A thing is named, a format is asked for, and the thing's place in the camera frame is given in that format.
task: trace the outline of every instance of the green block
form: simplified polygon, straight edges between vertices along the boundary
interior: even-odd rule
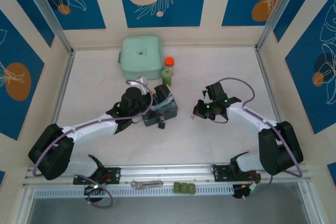
[[[187,183],[182,183],[181,184],[181,192],[183,194],[187,194],[188,193],[188,184]]]
[[[173,191],[175,194],[180,194],[181,193],[181,183],[175,182]]]
[[[188,193],[195,194],[196,193],[196,186],[195,184],[188,184]]]

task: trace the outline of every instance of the white table surface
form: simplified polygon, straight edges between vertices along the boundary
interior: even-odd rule
[[[128,87],[118,65],[119,48],[76,52],[58,125],[71,126],[95,119],[119,102]],[[123,132],[84,145],[74,153],[96,156],[104,165],[202,164],[229,162],[230,158],[258,149],[257,136],[228,122],[192,118],[205,86],[224,77],[248,81],[256,98],[248,106],[275,119],[253,48],[164,47],[165,57],[175,59],[172,93],[179,107],[177,117],[164,130],[143,122]],[[153,89],[161,80],[150,80]],[[250,90],[236,81],[222,82],[229,97],[245,101]]]

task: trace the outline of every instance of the cream wall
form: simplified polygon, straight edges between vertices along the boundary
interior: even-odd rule
[[[284,120],[291,122],[301,145],[321,206],[329,219],[336,220],[336,189],[327,164],[336,161],[336,125],[314,135],[299,94],[287,68],[285,57],[305,32],[327,0],[306,0],[280,43],[274,35],[262,50],[262,58],[270,76],[276,102]]]
[[[74,48],[120,46],[123,38],[159,35],[165,45],[254,45],[263,26],[225,27],[222,21],[228,0],[204,0],[200,27],[127,28],[121,0],[98,0],[106,25],[102,30],[67,30]]]
[[[56,40],[48,47],[16,0],[1,0],[0,10],[45,63],[18,141],[0,133],[0,170],[6,172],[0,188],[0,223],[9,223],[27,167],[32,165],[28,152],[50,123],[68,55]]]

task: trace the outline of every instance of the orange bottle cap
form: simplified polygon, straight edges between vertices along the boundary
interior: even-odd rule
[[[172,57],[167,57],[164,59],[164,64],[167,66],[167,67],[172,67],[174,66],[174,58]]]

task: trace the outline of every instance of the metal frame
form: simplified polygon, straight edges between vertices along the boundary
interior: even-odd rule
[[[186,47],[193,47],[193,48],[226,48],[226,47],[254,47],[255,44],[225,44],[225,45],[164,45],[165,47],[175,47],[175,48],[186,48]],[[74,51],[103,51],[103,50],[112,50],[120,47],[81,47],[76,48]]]
[[[72,65],[75,59],[75,54],[73,49],[67,40],[62,27],[57,20],[53,10],[49,6],[47,0],[33,0],[37,5],[38,9],[42,13],[48,25],[51,27],[52,31],[56,37],[60,40],[62,46],[70,53],[69,60],[67,62],[66,70],[64,73],[63,80],[59,89],[59,94],[53,113],[51,122],[56,123],[60,113],[63,98],[66,92],[66,87],[68,84],[69,76],[71,73]],[[254,45],[256,58],[261,69],[261,73],[266,85],[266,89],[269,94],[271,105],[273,107],[276,119],[281,121],[281,115],[277,107],[277,102],[272,91],[272,85],[268,78],[268,73],[265,68],[263,57],[261,54],[261,49],[265,45],[268,37],[272,33],[274,27],[276,26],[279,18],[283,14],[288,2],[290,0],[278,0],[275,8],[271,12],[268,21],[265,24],[264,30],[257,42]],[[253,45],[225,45],[225,47],[253,47]],[[107,50],[111,48],[82,48],[81,50]],[[146,165],[146,166],[119,166],[122,168],[120,185],[119,187],[124,187],[129,184],[132,180],[156,180],[160,179],[164,181],[165,186],[171,186],[175,181],[189,182],[196,185],[219,185],[227,183],[216,183],[214,182],[214,176],[210,170],[211,164],[200,164],[200,165]],[[326,223],[323,218],[324,213],[314,195],[314,191],[311,186],[310,177],[305,164],[300,164],[303,171],[303,178],[296,178],[286,173],[281,173],[274,177],[274,183],[288,183],[296,182],[299,185],[302,199],[304,201],[309,219],[311,223]],[[64,190],[69,188],[78,188],[72,184],[72,176],[61,176],[52,181],[46,181],[42,177],[33,177],[32,168],[28,169],[26,178],[23,183],[23,188],[20,191],[20,201],[18,204],[18,211],[16,216],[13,218],[12,223],[26,223],[28,221],[31,206],[33,204],[33,199],[36,190],[39,188],[62,188]],[[262,183],[268,183],[270,175],[266,172],[261,171]],[[230,184],[242,184],[244,182],[234,182]]]
[[[71,53],[72,47],[67,37],[65,36],[63,29],[55,16],[55,13],[48,4],[48,1],[47,0],[33,0],[33,1],[36,4],[39,11],[41,12],[41,14],[43,15],[43,18],[46,20],[52,32],[59,39],[61,45],[64,47],[66,51]]]
[[[271,100],[271,105],[274,109],[275,116],[277,120],[281,121],[281,116],[276,105],[276,99],[272,91],[271,83],[268,78],[267,71],[264,66],[262,55],[260,51],[255,47],[256,58],[259,63],[259,67],[269,93]],[[62,80],[61,88],[59,91],[57,104],[54,111],[54,116],[52,117],[52,122],[56,122],[61,104],[66,92],[67,83],[71,73],[72,65],[75,59],[76,51],[69,58],[68,64],[66,66],[66,71],[64,78]],[[165,186],[172,186],[175,181],[194,183],[196,185],[218,185],[218,184],[243,184],[246,182],[233,182],[233,183],[217,183],[214,181],[214,176],[210,170],[212,164],[184,164],[184,165],[142,165],[142,166],[117,166],[122,168],[120,184],[117,187],[124,187],[129,185],[129,182],[132,180],[157,180],[160,179],[164,182]],[[313,197],[313,189],[310,186],[310,176],[306,165],[304,163],[300,164],[303,171],[303,178],[296,178],[286,173],[280,173],[274,177],[274,183],[298,183],[300,186],[302,199],[304,201],[306,211],[309,215],[311,223],[323,224],[326,223],[323,221],[322,210],[317,203],[316,197]],[[289,169],[293,172],[296,171],[295,167]],[[261,171],[261,183],[268,183],[270,175],[264,171]],[[57,188],[57,190],[68,190],[69,188],[77,188],[72,184],[72,176],[61,176],[57,179],[47,181],[43,177],[34,177],[32,175],[32,168],[29,168],[26,174],[26,178],[23,183],[23,190],[26,193],[22,196],[22,202],[18,208],[18,217],[15,219],[17,223],[26,223],[18,222],[17,220],[27,221],[30,213],[31,205],[33,203],[34,195],[36,190],[39,188]]]
[[[290,0],[277,0],[275,7],[273,8],[271,14],[269,15],[268,20],[264,26],[264,29],[260,35],[260,38],[256,44],[257,51],[260,51],[265,45],[267,39],[273,32],[276,24],[278,23],[280,17],[282,16],[288,2]]]
[[[73,62],[75,60],[75,55],[76,55],[76,52],[72,52],[69,59],[68,59],[68,63],[67,63],[64,75],[63,75],[63,79],[62,79],[62,82],[61,82],[59,92],[58,92],[56,106],[55,106],[55,109],[54,109],[53,117],[51,119],[51,123],[56,123],[58,121],[58,117],[59,117],[59,113],[61,111],[65,91],[67,89],[72,65],[74,64]]]

